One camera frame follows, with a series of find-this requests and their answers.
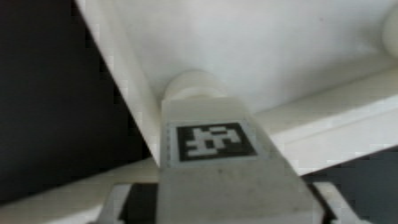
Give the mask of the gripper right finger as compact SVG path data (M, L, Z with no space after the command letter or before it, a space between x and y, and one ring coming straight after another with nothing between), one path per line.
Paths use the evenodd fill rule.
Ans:
M307 186L319 210L310 213L305 224L371 224L358 217L335 185L330 182L312 182Z

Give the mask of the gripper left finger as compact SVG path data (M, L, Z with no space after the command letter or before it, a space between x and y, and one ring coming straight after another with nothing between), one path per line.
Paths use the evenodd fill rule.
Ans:
M95 224L154 224L156 195L156 183L117 184L108 193Z

